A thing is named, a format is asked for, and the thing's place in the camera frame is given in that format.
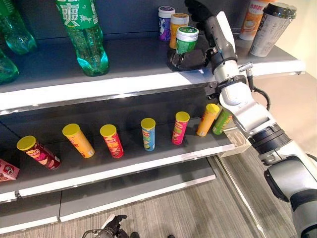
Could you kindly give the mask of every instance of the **pink chip can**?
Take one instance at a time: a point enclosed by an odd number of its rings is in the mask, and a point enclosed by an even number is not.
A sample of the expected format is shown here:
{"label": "pink chip can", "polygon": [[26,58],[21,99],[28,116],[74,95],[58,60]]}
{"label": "pink chip can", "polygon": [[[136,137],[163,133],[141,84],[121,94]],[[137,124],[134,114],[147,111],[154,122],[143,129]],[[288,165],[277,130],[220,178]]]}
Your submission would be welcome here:
{"label": "pink chip can", "polygon": [[178,112],[175,117],[176,121],[173,130],[172,142],[175,145],[180,145],[183,142],[190,116],[187,112]]}

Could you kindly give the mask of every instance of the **orange chip can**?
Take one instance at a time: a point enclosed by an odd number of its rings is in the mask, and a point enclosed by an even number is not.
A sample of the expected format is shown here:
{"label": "orange chip can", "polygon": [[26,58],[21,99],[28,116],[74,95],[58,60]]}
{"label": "orange chip can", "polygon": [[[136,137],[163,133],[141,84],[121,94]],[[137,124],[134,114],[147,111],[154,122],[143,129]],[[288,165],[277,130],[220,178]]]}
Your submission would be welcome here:
{"label": "orange chip can", "polygon": [[94,155],[95,150],[81,131],[79,125],[68,124],[63,128],[63,135],[75,146],[84,158],[90,158]]}
{"label": "orange chip can", "polygon": [[115,126],[111,124],[104,125],[100,128],[100,134],[103,136],[112,157],[122,157],[123,148]]}
{"label": "orange chip can", "polygon": [[202,120],[198,126],[197,135],[198,136],[206,136],[214,119],[216,118],[220,108],[213,103],[209,103],[206,106],[205,113],[202,117]]}

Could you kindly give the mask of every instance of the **cardboard box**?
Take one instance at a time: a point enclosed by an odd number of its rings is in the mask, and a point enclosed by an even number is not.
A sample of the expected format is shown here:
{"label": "cardboard box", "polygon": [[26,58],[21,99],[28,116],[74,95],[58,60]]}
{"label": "cardboard box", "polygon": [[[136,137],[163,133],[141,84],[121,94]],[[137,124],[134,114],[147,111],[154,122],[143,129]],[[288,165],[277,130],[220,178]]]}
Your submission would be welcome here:
{"label": "cardboard box", "polygon": [[16,180],[20,169],[0,159],[0,182]]}

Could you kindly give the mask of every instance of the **potato chip can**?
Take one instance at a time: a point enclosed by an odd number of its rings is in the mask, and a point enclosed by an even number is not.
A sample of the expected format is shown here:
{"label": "potato chip can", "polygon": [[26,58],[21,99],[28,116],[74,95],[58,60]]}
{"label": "potato chip can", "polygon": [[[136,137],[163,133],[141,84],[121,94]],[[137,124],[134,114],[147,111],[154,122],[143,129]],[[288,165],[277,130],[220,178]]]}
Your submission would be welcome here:
{"label": "potato chip can", "polygon": [[224,127],[232,120],[232,114],[225,110],[222,109],[221,113],[219,114],[212,131],[216,135],[220,135],[223,132]]}
{"label": "potato chip can", "polygon": [[19,150],[24,151],[28,156],[31,156],[49,170],[54,170],[60,165],[59,158],[41,145],[32,135],[21,138],[16,144],[16,147]]}
{"label": "potato chip can", "polygon": [[178,112],[176,113],[175,118],[176,120],[173,130],[172,142],[175,145],[180,145],[183,142],[190,116],[187,112]]}
{"label": "potato chip can", "polygon": [[94,155],[95,150],[81,131],[79,125],[68,124],[63,128],[62,132],[84,158],[90,158]]}
{"label": "potato chip can", "polygon": [[123,155],[123,148],[115,126],[111,124],[102,126],[100,134],[103,136],[112,157],[120,158]]}
{"label": "potato chip can", "polygon": [[206,136],[214,119],[216,118],[220,108],[213,103],[209,103],[206,106],[205,113],[202,117],[202,120],[198,126],[197,135]]}
{"label": "potato chip can", "polygon": [[152,118],[144,118],[141,121],[143,146],[147,151],[155,149],[155,124]]}

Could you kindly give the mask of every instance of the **store shelf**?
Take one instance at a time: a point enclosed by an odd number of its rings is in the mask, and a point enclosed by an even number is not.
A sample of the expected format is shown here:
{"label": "store shelf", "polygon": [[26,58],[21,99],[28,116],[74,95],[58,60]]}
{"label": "store shelf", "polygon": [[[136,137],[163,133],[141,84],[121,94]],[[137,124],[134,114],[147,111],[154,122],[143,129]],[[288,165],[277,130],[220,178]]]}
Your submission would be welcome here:
{"label": "store shelf", "polygon": [[64,190],[100,180],[119,177],[131,173],[171,165],[234,149],[228,138],[222,135],[196,135],[200,119],[190,120],[182,145],[171,142],[174,125],[157,125],[156,148],[152,152],[143,148],[140,129],[120,134],[124,156],[111,157],[101,136],[89,138],[95,148],[92,158],[83,158],[69,141],[53,143],[47,147],[61,158],[61,165],[54,171],[20,153],[20,174],[13,182],[0,184],[1,191],[18,191],[22,197]]}
{"label": "store shelf", "polygon": [[215,179],[206,158],[62,192],[62,222]]}
{"label": "store shelf", "polygon": [[0,204],[0,234],[58,222],[61,192]]}
{"label": "store shelf", "polygon": [[[204,36],[199,40],[204,44]],[[168,66],[168,44],[157,38],[109,40],[108,74],[87,77],[68,38],[43,40],[26,56],[8,56],[20,68],[19,77],[0,87],[0,115],[76,103],[130,97],[207,85],[208,69],[173,72]],[[265,58],[248,54],[250,42],[236,40],[238,63],[254,63],[254,75],[302,72],[305,64],[274,47]]]}

